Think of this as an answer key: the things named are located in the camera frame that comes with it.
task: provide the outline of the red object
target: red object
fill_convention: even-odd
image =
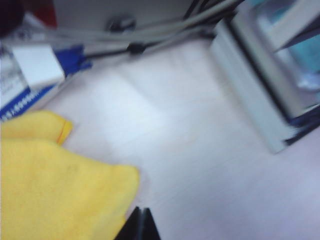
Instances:
[[[47,26],[57,27],[56,13],[53,5],[41,7],[34,11],[33,14]]]

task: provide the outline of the black cable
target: black cable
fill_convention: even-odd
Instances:
[[[87,60],[92,60],[92,59],[98,59],[102,57],[109,57],[109,56],[116,56],[120,54],[125,54],[127,53],[127,49],[119,49],[119,50],[113,50],[113,51],[103,51],[103,52],[97,52],[97,53],[90,53],[88,55],[85,55],[84,57]]]
[[[188,10],[186,11],[186,13],[184,14],[184,16],[182,18],[183,20],[186,20],[191,16],[192,12],[195,10],[195,8],[199,2],[200,2],[200,0],[193,0],[192,1],[191,5],[189,6]]]

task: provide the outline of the microfiber towel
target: microfiber towel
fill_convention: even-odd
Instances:
[[[49,111],[1,124],[1,239],[112,240],[139,173],[59,146],[72,124]]]

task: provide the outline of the teal object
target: teal object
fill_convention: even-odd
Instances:
[[[273,12],[271,16],[271,23],[275,24],[277,21],[281,19],[281,17],[285,14],[285,12],[290,8],[290,6],[281,7]]]
[[[309,73],[320,73],[320,34],[288,48],[299,65]]]
[[[257,6],[259,4],[262,4],[263,2],[265,2],[266,0],[248,0],[252,6]]]

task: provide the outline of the white floor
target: white floor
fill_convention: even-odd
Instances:
[[[320,239],[320,128],[271,154],[208,49],[97,62],[47,105],[64,146],[137,166],[163,240]]]

